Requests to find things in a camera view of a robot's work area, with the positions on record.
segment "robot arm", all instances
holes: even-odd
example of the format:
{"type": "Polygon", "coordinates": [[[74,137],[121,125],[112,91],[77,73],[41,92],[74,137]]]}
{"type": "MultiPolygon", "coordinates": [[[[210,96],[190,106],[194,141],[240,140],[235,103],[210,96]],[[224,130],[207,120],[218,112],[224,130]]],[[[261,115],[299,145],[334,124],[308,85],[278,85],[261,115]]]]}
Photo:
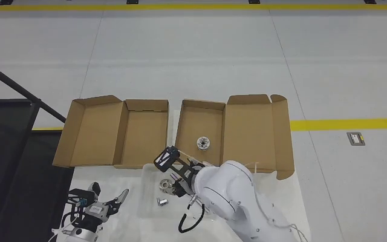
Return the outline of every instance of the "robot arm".
{"type": "MultiPolygon", "coordinates": [[[[69,235],[67,242],[95,242],[98,239],[97,228],[102,223],[109,220],[111,215],[118,213],[120,206],[125,201],[129,189],[125,189],[121,195],[107,202],[98,201],[100,194],[98,183],[94,182],[87,191],[73,189],[68,194],[67,203],[72,205],[71,221],[74,221],[74,229],[71,231],[62,231],[69,235]],[[73,219],[74,214],[79,214],[78,218],[73,219]]],[[[63,217],[62,227],[67,214],[63,217]]]]}
{"type": "Polygon", "coordinates": [[[225,219],[243,242],[297,241],[282,213],[255,191],[253,176],[245,166],[227,161],[220,167],[198,168],[192,161],[182,164],[179,156],[177,148],[168,147],[156,158],[155,166],[178,173],[189,187],[186,193],[193,192],[210,211],[225,219]],[[176,160],[183,165],[181,169],[173,166],[176,160]]]}

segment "cardboard box lid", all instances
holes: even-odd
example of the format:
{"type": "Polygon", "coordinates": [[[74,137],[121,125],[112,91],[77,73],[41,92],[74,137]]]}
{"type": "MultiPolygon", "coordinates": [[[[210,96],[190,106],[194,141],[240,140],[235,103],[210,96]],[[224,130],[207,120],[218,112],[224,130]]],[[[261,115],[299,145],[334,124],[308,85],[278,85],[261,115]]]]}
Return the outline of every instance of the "cardboard box lid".
{"type": "Polygon", "coordinates": [[[277,171],[283,180],[294,173],[286,98],[266,94],[231,96],[226,105],[223,161],[236,160],[253,171],[277,171]]]}
{"type": "Polygon", "coordinates": [[[116,168],[142,168],[153,163],[167,145],[168,100],[125,101],[128,109],[122,159],[116,168]]]}
{"type": "Polygon", "coordinates": [[[219,166],[222,161],[225,106],[220,102],[184,99],[175,146],[198,160],[219,166]],[[202,136],[210,139],[210,147],[206,151],[200,151],[197,147],[197,140],[202,136]]]}
{"type": "Polygon", "coordinates": [[[123,102],[115,96],[73,100],[53,165],[69,167],[119,163],[126,113],[123,102]]]}

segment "white table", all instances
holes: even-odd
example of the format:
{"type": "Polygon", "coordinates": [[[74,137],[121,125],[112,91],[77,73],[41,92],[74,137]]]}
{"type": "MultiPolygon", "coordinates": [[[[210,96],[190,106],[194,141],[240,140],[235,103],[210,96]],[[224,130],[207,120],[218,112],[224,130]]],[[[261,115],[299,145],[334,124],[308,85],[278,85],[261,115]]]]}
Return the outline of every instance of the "white table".
{"type": "MultiPolygon", "coordinates": [[[[169,127],[174,143],[179,111],[173,112],[169,127]]],[[[275,206],[280,209],[290,223],[295,223],[310,241],[310,230],[302,200],[297,173],[283,181],[276,179],[276,172],[271,174],[254,174],[258,192],[265,194],[275,206]]],[[[118,214],[103,223],[99,232],[99,242],[103,241],[138,241],[138,242],[228,242],[239,241],[221,218],[204,219],[194,230],[180,234],[177,227],[180,218],[140,218],[137,214],[141,194],[141,170],[115,169],[112,166],[76,168],[71,182],[71,188],[87,189],[92,182],[98,182],[101,187],[99,201],[109,201],[129,188],[129,195],[121,206],[118,214]]],[[[63,214],[70,211],[66,205],[63,214]]],[[[186,226],[194,222],[186,221],[186,226]]],[[[64,241],[67,235],[60,234],[58,241],[64,241]]]]}

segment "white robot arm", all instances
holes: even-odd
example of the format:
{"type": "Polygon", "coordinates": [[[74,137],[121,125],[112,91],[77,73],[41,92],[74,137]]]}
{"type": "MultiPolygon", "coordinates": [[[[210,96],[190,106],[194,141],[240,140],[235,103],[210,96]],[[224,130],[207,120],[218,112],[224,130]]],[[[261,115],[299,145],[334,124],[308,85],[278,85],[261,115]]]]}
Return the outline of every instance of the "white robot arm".
{"type": "Polygon", "coordinates": [[[179,150],[171,146],[154,161],[161,171],[171,168],[181,176],[174,183],[176,195],[195,194],[210,211],[225,219],[243,242],[297,241],[282,213],[256,192],[253,176],[245,166],[236,161],[220,167],[203,166],[193,160],[188,166],[179,156],[179,150]],[[177,169],[172,166],[174,162],[183,167],[177,169]]]}

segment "white cable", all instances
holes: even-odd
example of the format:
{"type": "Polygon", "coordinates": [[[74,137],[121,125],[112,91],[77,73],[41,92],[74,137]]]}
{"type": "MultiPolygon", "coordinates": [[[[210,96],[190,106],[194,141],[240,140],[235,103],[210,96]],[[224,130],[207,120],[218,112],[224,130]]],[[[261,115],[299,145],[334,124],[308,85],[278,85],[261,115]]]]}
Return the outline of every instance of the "white cable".
{"type": "Polygon", "coordinates": [[[54,235],[48,240],[48,242],[50,242],[56,235],[59,234],[59,232],[63,232],[68,226],[72,225],[76,220],[77,220],[78,217],[76,217],[73,221],[71,221],[68,225],[64,226],[64,227],[60,227],[58,229],[52,229],[51,231],[54,233],[54,235]]]}
{"type": "Polygon", "coordinates": [[[297,231],[297,234],[298,234],[298,237],[300,238],[300,242],[303,242],[304,240],[306,242],[308,242],[308,239],[306,238],[306,236],[304,235],[304,233],[298,229],[297,225],[292,223],[292,224],[289,224],[289,225],[277,225],[277,224],[274,224],[270,221],[270,218],[265,214],[263,208],[261,207],[261,204],[259,203],[259,200],[258,200],[258,196],[256,194],[256,189],[255,189],[255,184],[253,183],[254,185],[254,193],[255,193],[255,200],[256,200],[256,204],[258,205],[258,208],[259,210],[262,212],[263,216],[265,217],[266,221],[268,224],[272,224],[274,227],[277,227],[279,229],[288,229],[288,228],[292,228],[292,229],[295,229],[297,231]]]}

